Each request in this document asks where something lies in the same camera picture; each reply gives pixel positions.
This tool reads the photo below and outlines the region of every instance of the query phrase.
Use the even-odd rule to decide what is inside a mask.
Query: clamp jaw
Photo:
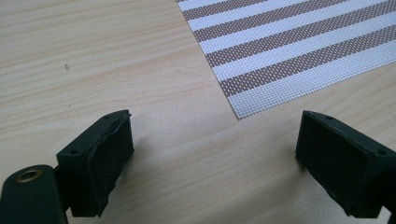
[[[125,163],[134,154],[128,110],[101,117],[57,155],[59,165],[19,170],[4,183],[0,220],[4,223],[68,223],[101,216]]]

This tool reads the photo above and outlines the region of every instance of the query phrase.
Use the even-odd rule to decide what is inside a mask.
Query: striped fabric
[[[236,116],[396,61],[396,0],[177,0]]]

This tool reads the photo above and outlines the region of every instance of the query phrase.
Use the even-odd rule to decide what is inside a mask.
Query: wooden table
[[[101,218],[70,223],[386,223],[347,217],[294,159],[302,111],[396,148],[396,63],[237,120],[175,0],[0,3],[0,181],[129,109],[135,154]]]

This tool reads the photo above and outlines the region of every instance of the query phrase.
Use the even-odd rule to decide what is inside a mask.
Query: screw hole
[[[26,183],[29,181],[32,181],[36,178],[38,178],[41,175],[41,170],[34,169],[34,170],[28,170],[24,172],[23,174],[20,174],[17,176],[17,182],[19,183]]]

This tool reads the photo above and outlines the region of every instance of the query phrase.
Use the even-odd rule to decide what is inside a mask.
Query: white stripe
[[[197,7],[205,7],[208,5],[225,2],[227,0],[190,0],[185,2],[180,2],[178,5],[182,11],[190,10]]]
[[[351,0],[332,7],[325,7],[315,11],[297,15],[294,17],[289,17],[282,21],[276,21],[255,28],[247,29],[245,31],[206,40],[201,42],[200,46],[203,52],[205,54],[208,54],[217,50],[227,49],[232,46],[236,46],[256,39],[260,39],[268,35],[274,35],[277,33],[287,31],[289,29],[307,25],[315,21],[326,20],[331,17],[339,16],[348,13],[350,11],[372,6],[381,2],[385,2],[385,0],[372,0],[372,1]]]
[[[206,27],[222,24],[227,21],[236,21],[246,17],[262,14],[274,9],[295,5],[308,0],[283,0],[283,1],[267,1],[255,5],[240,7],[234,10],[221,12],[215,15],[201,17],[195,20],[190,20],[189,25],[193,31],[204,29]]]
[[[222,64],[213,67],[213,71],[218,80],[222,81],[224,79],[236,77],[274,63],[280,63],[351,38],[366,35],[394,24],[396,24],[396,13],[392,12],[368,21],[362,21],[351,26],[331,31],[329,33],[316,35],[277,49],[268,50],[234,62]]]
[[[238,118],[263,111],[396,61],[396,41],[228,97]]]

